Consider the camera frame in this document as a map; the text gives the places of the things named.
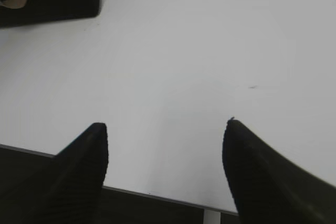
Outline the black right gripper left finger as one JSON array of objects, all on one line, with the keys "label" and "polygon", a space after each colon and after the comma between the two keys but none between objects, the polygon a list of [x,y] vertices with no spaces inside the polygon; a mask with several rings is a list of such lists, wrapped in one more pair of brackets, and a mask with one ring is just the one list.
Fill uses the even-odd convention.
[{"label": "black right gripper left finger", "polygon": [[92,223],[109,162],[93,123],[43,168],[1,193],[1,223]]}]

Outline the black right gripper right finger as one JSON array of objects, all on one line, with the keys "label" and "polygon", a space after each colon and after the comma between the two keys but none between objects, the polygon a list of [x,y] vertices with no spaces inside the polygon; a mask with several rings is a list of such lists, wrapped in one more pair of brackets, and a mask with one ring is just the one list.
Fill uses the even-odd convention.
[{"label": "black right gripper right finger", "polygon": [[241,223],[335,223],[335,186],[286,159],[234,118],[227,121],[222,160]]}]

